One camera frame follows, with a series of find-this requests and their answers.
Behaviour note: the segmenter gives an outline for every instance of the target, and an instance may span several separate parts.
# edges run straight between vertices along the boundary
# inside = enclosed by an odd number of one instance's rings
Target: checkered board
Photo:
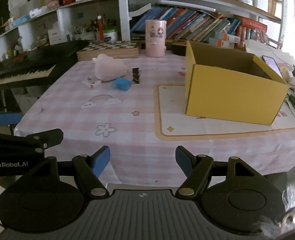
[[[101,44],[90,44],[77,52],[79,61],[91,60],[99,54],[106,54],[114,58],[133,58],[139,55],[139,42],[116,41]]]

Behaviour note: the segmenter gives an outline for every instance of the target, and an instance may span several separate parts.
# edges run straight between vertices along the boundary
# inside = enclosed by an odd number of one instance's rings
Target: cylindrical pink tin
[[[148,57],[165,55],[166,21],[145,20],[145,47]]]

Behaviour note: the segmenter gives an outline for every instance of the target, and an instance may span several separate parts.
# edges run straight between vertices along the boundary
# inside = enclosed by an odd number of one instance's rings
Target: pink checkered tablecloth
[[[295,129],[202,140],[159,139],[154,132],[154,85],[184,83],[179,72],[184,71],[185,57],[167,52],[162,58],[140,55],[124,63],[140,68],[140,84],[128,91],[112,89],[111,82],[88,88],[82,81],[94,76],[94,65],[78,62],[26,113],[15,135],[60,128],[63,142],[45,152],[59,161],[91,155],[108,145],[111,161],[100,176],[103,183],[178,187],[186,179],[175,162],[178,145],[217,161],[238,156],[261,174],[288,171],[295,165]]]

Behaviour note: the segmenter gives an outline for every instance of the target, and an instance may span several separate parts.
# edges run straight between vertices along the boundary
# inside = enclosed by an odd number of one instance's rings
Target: open box
[[[186,44],[186,115],[271,125],[288,84],[254,54]]]

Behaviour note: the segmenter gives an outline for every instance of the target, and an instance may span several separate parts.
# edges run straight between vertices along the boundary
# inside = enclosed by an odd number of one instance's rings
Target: star print
[[[166,130],[169,130],[169,132],[172,132],[174,128],[172,126],[169,126]]]

